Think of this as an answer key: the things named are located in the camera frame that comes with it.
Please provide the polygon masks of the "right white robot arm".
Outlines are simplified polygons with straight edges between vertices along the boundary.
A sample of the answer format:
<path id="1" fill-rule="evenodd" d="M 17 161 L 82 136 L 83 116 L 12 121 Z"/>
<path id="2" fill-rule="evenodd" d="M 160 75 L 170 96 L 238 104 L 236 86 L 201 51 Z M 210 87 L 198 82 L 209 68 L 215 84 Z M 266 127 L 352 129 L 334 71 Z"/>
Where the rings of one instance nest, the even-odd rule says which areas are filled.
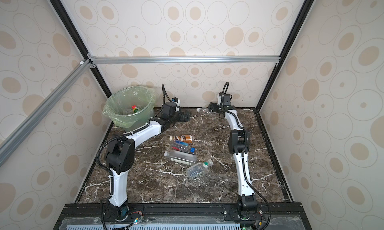
<path id="1" fill-rule="evenodd" d="M 250 134 L 242 125 L 236 107 L 231 103 L 233 96 L 227 93 L 229 86 L 229 82 L 224 84 L 218 94 L 218 102 L 210 103 L 209 112 L 218 113 L 221 118 L 227 120 L 231 129 L 228 148 L 237 169 L 238 216 L 241 220 L 249 220 L 252 214 L 256 214 L 258 217 L 253 229 L 264 230 L 271 220 L 270 206 L 267 199 L 251 183 L 248 161 Z"/>

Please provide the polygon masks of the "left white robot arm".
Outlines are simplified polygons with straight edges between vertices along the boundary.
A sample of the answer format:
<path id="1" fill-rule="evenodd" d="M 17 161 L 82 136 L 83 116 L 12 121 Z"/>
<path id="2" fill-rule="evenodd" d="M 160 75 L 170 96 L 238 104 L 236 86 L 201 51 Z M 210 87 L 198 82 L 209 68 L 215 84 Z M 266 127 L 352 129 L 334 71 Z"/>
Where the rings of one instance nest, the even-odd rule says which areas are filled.
<path id="1" fill-rule="evenodd" d="M 96 153 L 96 163 L 109 173 L 110 193 L 107 207 L 119 219 L 129 211 L 127 180 L 135 161 L 136 148 L 171 127 L 172 124 L 188 122 L 191 114 L 180 109 L 180 100 L 170 98 L 162 85 L 163 103 L 160 111 L 143 126 L 105 142 Z"/>

